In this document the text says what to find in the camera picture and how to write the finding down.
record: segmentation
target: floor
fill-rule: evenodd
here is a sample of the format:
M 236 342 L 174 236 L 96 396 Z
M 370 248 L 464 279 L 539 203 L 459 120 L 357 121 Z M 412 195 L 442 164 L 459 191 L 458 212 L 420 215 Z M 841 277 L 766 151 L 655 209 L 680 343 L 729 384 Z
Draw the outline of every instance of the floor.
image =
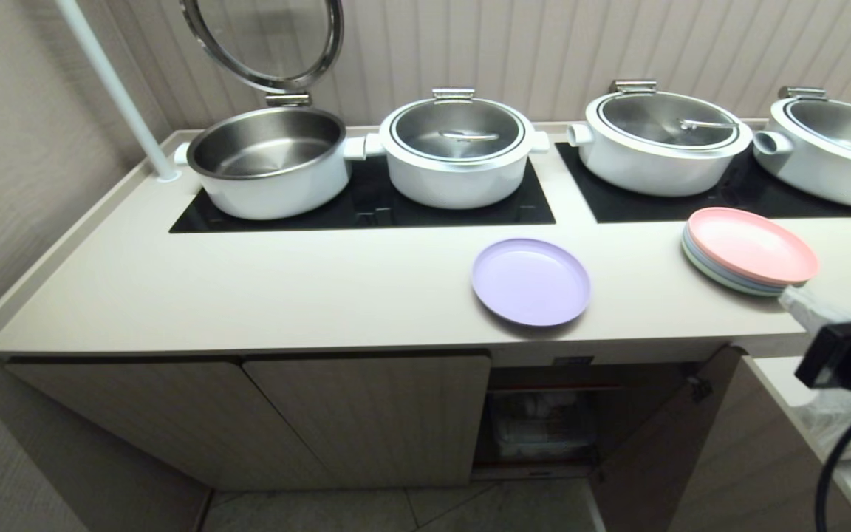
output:
M 203 532 L 605 532 L 584 479 L 467 488 L 219 492 Z

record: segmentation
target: beige countertop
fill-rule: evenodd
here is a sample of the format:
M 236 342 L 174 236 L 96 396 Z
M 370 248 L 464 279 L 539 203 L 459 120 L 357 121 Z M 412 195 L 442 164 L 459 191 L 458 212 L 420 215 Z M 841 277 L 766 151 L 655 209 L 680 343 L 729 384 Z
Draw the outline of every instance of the beige countertop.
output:
M 544 126 L 562 132 L 563 125 Z M 351 128 L 351 134 L 365 129 Z M 169 151 L 194 132 L 177 132 Z M 564 135 L 553 135 L 564 141 Z M 139 166 L 0 300 L 0 355 L 254 353 L 520 341 L 798 334 L 773 300 L 732 293 L 691 268 L 683 222 L 597 225 L 556 149 L 531 155 L 556 225 L 182 233 L 199 190 Z M 813 246 L 808 284 L 851 309 L 851 219 L 780 219 Z M 475 256 L 501 239 L 564 246 L 589 271 L 584 316 L 533 331 L 483 309 Z

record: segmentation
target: wooden cabinet door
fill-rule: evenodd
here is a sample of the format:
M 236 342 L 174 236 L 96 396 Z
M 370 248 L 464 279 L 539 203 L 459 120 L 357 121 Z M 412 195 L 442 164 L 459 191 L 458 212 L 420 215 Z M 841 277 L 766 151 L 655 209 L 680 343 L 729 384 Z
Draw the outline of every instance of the wooden cabinet door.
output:
M 317 457 L 237 364 L 7 364 L 136 447 L 226 491 L 330 488 Z
M 610 455 L 592 487 L 612 532 L 789 532 L 813 529 L 821 462 L 752 370 L 729 347 Z M 830 530 L 851 506 L 830 491 Z
M 468 482 L 491 369 L 487 353 L 243 367 L 341 487 Z

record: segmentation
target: pot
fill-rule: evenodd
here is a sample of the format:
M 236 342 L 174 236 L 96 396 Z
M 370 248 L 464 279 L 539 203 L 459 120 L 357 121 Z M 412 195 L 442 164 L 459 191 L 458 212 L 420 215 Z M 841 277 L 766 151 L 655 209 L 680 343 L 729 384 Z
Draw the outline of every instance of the pot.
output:
M 363 155 L 386 155 L 392 185 L 432 208 L 482 208 L 516 191 L 529 154 L 550 149 L 546 132 L 507 105 L 471 89 L 435 89 L 393 111 Z
M 801 87 L 782 88 L 780 98 L 753 136 L 754 158 L 803 192 L 851 205 L 851 104 Z
M 615 81 L 587 105 L 587 123 L 567 140 L 595 175 L 652 196 L 691 196 L 718 183 L 750 145 L 751 129 L 698 98 L 655 91 L 654 81 Z
M 363 144 L 345 137 L 344 122 L 329 112 L 277 107 L 213 125 L 188 144 L 185 159 L 223 212 L 287 218 L 344 190 L 350 177 L 345 159 Z

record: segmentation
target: induction cooktop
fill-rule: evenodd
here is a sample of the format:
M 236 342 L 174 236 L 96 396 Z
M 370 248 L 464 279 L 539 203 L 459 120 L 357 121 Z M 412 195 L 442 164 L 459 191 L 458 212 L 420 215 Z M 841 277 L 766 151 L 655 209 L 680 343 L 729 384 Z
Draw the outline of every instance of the induction cooktop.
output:
M 577 148 L 557 142 L 557 151 L 598 223 L 681 221 L 700 208 L 738 208 L 767 218 L 851 218 L 850 206 L 811 196 L 767 173 L 754 160 L 753 148 L 735 156 L 710 191 L 686 198 L 626 191 L 589 171 Z
M 544 189 L 527 161 L 517 191 L 485 208 L 429 208 L 406 198 L 389 182 L 386 159 L 352 163 L 350 183 L 320 208 L 286 219 L 250 221 L 220 211 L 205 191 L 199 191 L 170 233 L 232 231 L 298 231 L 317 229 L 375 229 L 383 227 L 452 227 L 469 225 L 543 225 L 555 223 Z

